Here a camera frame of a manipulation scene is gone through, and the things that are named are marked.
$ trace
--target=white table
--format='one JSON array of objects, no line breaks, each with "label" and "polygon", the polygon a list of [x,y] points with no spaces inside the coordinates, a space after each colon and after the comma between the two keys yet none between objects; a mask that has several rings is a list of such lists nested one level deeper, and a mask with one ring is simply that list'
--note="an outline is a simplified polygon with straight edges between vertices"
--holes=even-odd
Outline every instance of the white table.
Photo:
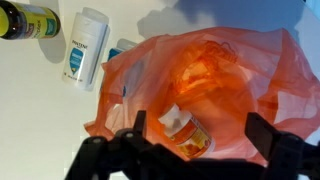
[{"label": "white table", "polygon": [[104,60],[120,38],[141,42],[159,34],[179,34],[232,26],[261,31],[284,27],[299,41],[320,77],[320,21],[302,0],[16,0],[47,6],[61,17],[52,40],[0,40],[0,179],[63,179],[81,142],[83,124],[94,120],[102,79],[92,92],[61,80],[73,19],[83,7],[110,19]]}]

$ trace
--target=yellow bottle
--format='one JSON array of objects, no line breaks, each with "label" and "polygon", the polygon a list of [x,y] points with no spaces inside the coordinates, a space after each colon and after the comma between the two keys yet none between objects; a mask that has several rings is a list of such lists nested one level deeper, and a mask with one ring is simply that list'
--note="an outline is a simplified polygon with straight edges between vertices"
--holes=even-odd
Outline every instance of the yellow bottle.
[{"label": "yellow bottle", "polygon": [[0,1],[0,37],[13,39],[52,38],[60,31],[59,17],[49,8]]}]

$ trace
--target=plastic bag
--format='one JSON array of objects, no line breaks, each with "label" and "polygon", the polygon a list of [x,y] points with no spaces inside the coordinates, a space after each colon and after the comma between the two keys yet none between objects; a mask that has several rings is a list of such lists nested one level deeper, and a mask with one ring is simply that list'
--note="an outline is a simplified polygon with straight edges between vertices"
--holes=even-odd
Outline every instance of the plastic bag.
[{"label": "plastic bag", "polygon": [[185,158],[158,118],[173,103],[213,136],[212,158],[262,157],[244,135],[248,112],[306,138],[319,126],[319,81],[290,34],[209,28],[146,40],[103,64],[106,72],[90,135],[108,139],[147,110],[147,139]]}]

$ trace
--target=prescription bottle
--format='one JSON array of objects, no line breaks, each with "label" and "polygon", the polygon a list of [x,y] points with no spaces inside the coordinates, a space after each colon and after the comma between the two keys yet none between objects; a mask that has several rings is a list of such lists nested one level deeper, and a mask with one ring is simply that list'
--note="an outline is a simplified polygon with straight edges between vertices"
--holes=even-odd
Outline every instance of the prescription bottle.
[{"label": "prescription bottle", "polygon": [[190,112],[180,111],[176,104],[159,121],[165,125],[164,134],[188,158],[206,157],[213,151],[211,135]]}]

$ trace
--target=pill bottle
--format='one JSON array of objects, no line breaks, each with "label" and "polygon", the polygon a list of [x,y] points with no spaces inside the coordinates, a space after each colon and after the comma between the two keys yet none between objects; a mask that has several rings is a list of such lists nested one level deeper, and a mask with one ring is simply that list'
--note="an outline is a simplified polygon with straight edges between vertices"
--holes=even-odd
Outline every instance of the pill bottle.
[{"label": "pill bottle", "polygon": [[213,151],[211,135],[190,112],[180,111],[176,104],[159,121],[165,125],[164,134],[188,158],[207,157]]},{"label": "pill bottle", "polygon": [[49,8],[0,1],[0,37],[14,39],[52,38],[60,31],[60,20]]}]

